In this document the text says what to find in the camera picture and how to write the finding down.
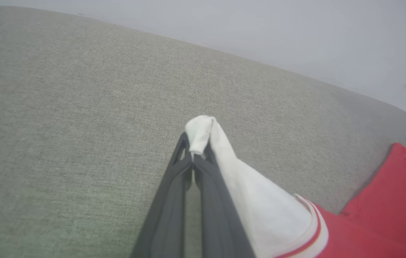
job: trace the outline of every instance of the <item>white cloth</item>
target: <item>white cloth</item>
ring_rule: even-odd
[[[319,211],[301,196],[292,196],[262,174],[239,160],[219,123],[211,116],[197,116],[185,125],[190,153],[201,155],[208,144],[216,156],[221,174],[257,258],[272,258],[306,244],[315,234]],[[314,257],[321,244],[306,257]]]

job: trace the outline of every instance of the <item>gray couch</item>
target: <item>gray couch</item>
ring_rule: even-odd
[[[0,257],[127,257],[184,131],[338,213],[406,113],[293,72],[79,16],[0,7]],[[187,246],[198,256],[198,190]]]

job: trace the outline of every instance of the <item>red and white fabric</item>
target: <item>red and white fabric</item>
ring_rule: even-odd
[[[239,160],[215,118],[187,123],[190,153],[208,142],[257,258],[406,257],[406,147],[393,144],[377,175],[340,215],[290,195]]]

